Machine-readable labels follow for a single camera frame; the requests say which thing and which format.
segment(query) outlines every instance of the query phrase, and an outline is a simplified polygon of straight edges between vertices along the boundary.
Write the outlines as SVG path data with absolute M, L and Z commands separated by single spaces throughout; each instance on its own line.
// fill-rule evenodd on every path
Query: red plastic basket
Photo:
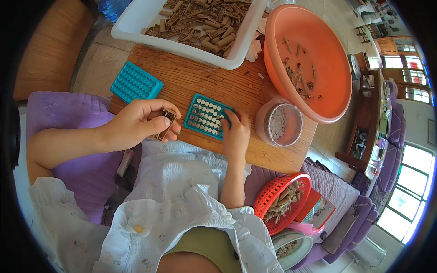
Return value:
M 253 205 L 255 215 L 263 219 L 264 215 L 267 213 L 267 209 L 270 208 L 276 197 L 278 197 L 278 195 L 280 195 L 281 192 L 296 179 L 299 179 L 301 182 L 299 190 L 303 192 L 303 195 L 301 195 L 299 201 L 291 204 L 291 209 L 288 210 L 285 215 L 282 215 L 276 224 L 275 218 L 270 219 L 270 221 L 266 223 L 270 235 L 275 235 L 280 232 L 296 218 L 309 196 L 311 190 L 311 178 L 306 173 L 298 173 L 294 176 L 282 175 L 275 177 L 264 186 L 255 200 L 255 204 Z

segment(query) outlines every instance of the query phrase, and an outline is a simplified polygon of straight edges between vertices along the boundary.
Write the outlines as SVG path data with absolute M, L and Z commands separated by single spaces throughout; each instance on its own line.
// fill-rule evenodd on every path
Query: orange plastic bowl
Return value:
M 275 218 L 270 219 L 266 223 L 267 230 L 271 236 L 283 230 L 299 214 L 300 210 L 308 199 L 309 192 L 311 190 L 311 177 L 306 173 L 298 173 L 293 176 L 277 176 L 264 186 L 255 199 L 255 204 L 253 204 L 255 215 L 261 219 L 264 219 L 267 210 L 273 204 L 274 200 L 295 180 L 302 182 L 299 190 L 303 192 L 303 195 L 301 195 L 301 199 L 299 201 L 291 203 L 290 210 L 285 212 L 285 215 L 281 216 L 277 223 L 275 223 Z
M 289 52 L 284 36 L 289 39 Z M 296 57 L 297 44 L 301 45 Z M 297 63 L 303 65 L 301 74 L 305 81 L 314 82 L 310 92 L 314 99 L 305 101 L 291 83 L 283 62 L 297 71 Z M 269 15 L 266 24 L 264 62 L 276 89 L 296 105 L 310 119 L 328 124 L 339 120 L 349 106 L 352 94 L 352 78 L 346 53 L 339 39 L 319 16 L 298 5 L 281 5 Z M 316 70 L 313 76 L 312 64 Z

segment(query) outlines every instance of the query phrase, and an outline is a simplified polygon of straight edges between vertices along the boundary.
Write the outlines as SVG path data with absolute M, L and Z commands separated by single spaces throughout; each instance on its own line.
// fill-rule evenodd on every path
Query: wooden table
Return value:
M 301 137 L 294 145 L 286 148 L 270 146 L 258 137 L 255 132 L 255 115 L 258 109 L 274 96 L 279 96 L 268 77 L 262 53 L 258 54 L 258 60 L 253 63 L 244 61 L 235 70 L 224 70 L 137 44 L 130 52 L 128 61 L 164 83 L 157 98 L 168 100 L 178 107 L 182 114 L 179 124 L 185 120 L 195 93 L 234 108 L 238 107 L 249 114 L 252 122 L 246 161 L 281 173 L 299 172 L 317 123 L 304 117 Z M 126 103 L 113 95 L 109 111 L 117 114 L 124 106 Z M 220 140 L 193 130 L 182 128 L 178 139 L 223 154 Z
M 363 95 L 363 77 L 364 75 L 373 75 L 374 78 L 374 88 L 372 91 L 372 97 L 364 97 Z M 368 70 L 361 71 L 360 78 L 360 93 L 359 101 L 360 104 L 357 108 L 357 113 L 355 115 L 354 126 L 352 127 L 352 135 L 350 136 L 349 145 L 347 147 L 346 153 L 336 152 L 335 157 L 348 163 L 349 165 L 355 167 L 364 172 L 364 174 L 372 180 L 374 178 L 374 173 L 370 170 L 372 168 L 371 161 L 379 161 L 384 158 L 379 158 L 379 148 L 378 138 L 379 138 L 379 122 L 383 117 L 384 107 L 383 100 L 387 99 L 387 94 L 385 93 L 384 77 L 380 69 L 378 70 Z M 362 131 L 366 131 L 368 134 L 366 148 L 361 159 L 354 158 L 350 155 L 353 150 L 355 132 L 359 128 Z

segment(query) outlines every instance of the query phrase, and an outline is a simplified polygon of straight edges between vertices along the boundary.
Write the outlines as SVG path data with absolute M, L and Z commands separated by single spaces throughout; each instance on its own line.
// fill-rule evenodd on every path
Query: hand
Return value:
M 178 108 L 166 100 L 133 100 L 110 122 L 97 128 L 97 133 L 103 139 L 102 149 L 107 152 L 130 149 L 145 138 L 163 132 L 170 125 L 170 120 L 161 116 L 164 108 L 173 110 L 177 118 L 181 118 Z M 180 131 L 180 125 L 173 123 L 164 143 L 168 139 L 177 140 L 172 130 Z
M 250 121 L 247 113 L 235 109 L 236 113 L 240 115 L 240 119 L 231 110 L 226 109 L 225 113 L 228 115 L 232 123 L 232 128 L 229 129 L 229 122 L 222 118 L 223 127 L 223 149 L 225 150 L 226 159 L 228 162 L 246 163 L 246 151 L 250 139 Z

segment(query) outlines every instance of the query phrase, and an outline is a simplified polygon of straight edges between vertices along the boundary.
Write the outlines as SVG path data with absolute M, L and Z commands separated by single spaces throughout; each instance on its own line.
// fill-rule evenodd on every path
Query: blue plastic bag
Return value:
M 101 0 L 99 11 L 112 23 L 117 22 L 132 0 Z

